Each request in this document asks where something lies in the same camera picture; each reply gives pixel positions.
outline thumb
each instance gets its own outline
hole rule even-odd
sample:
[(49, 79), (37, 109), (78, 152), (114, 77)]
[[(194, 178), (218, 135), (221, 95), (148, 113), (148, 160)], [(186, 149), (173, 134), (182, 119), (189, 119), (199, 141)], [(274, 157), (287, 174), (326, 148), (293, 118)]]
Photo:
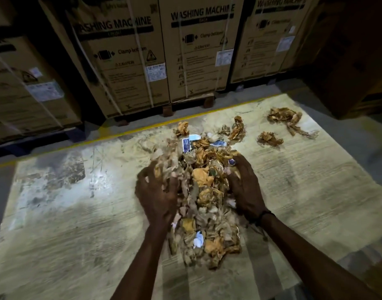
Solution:
[(175, 172), (171, 173), (170, 180), (168, 182), (168, 192), (171, 198), (177, 198), (178, 179)]
[(228, 184), (230, 184), (230, 189), (235, 195), (241, 192), (241, 181), (235, 173), (231, 173), (227, 176)]

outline worn table surface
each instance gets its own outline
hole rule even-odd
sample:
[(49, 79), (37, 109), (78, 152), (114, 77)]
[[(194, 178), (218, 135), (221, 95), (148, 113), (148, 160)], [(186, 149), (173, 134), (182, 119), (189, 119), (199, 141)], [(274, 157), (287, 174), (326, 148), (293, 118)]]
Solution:
[[(382, 237), (382, 187), (303, 112), (315, 140), (270, 124), (270, 107), (302, 111), (287, 95), (188, 120), (211, 131), (233, 117), (247, 135), (233, 147), (252, 164), (264, 198), (282, 221), (334, 260)], [(150, 160), (140, 141), (164, 143), (177, 124), (57, 151), (18, 163), (0, 227), (0, 294), (7, 300), (109, 299), (135, 256), (147, 221), (134, 196), (136, 173)], [(284, 144), (262, 146), (273, 131)], [(154, 299), (262, 299), (299, 279), (271, 242), (241, 230), (243, 251), (220, 269), (185, 268), (161, 255)]]

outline person's right arm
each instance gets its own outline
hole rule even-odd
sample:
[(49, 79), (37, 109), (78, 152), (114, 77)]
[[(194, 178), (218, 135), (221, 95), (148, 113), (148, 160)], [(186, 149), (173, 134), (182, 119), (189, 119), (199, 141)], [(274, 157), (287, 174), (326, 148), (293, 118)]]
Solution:
[[(257, 219), (264, 210), (258, 178), (243, 156), (235, 156), (241, 179), (228, 175), (237, 209), (248, 220)], [(339, 266), (272, 214), (264, 214), (261, 227), (278, 246), (316, 300), (381, 300), (366, 284)]]

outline hand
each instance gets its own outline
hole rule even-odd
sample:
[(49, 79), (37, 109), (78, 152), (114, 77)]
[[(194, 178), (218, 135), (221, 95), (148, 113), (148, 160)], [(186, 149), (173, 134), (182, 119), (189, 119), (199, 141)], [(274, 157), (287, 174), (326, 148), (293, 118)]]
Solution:
[(149, 225), (152, 227), (162, 227), (163, 225), (168, 229), (177, 210), (178, 180), (172, 173), (167, 192), (164, 192), (162, 183), (155, 177), (156, 163), (153, 161), (138, 173), (135, 195), (144, 209)]
[(234, 156), (233, 159), (241, 174), (241, 179), (234, 172), (228, 175), (227, 179), (230, 189), (235, 195), (237, 210), (243, 213), (248, 220), (255, 219), (264, 210), (268, 210), (263, 201), (258, 177), (244, 156)]

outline person's left arm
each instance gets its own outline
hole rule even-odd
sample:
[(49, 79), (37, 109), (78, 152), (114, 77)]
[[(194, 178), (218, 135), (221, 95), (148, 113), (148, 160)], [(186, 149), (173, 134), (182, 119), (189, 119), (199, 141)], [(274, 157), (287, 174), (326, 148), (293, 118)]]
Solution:
[(133, 262), (116, 288), (111, 300), (151, 299), (164, 239), (177, 210), (178, 181), (170, 178), (168, 192), (154, 175), (156, 162), (138, 174), (135, 194), (148, 218), (149, 227)]

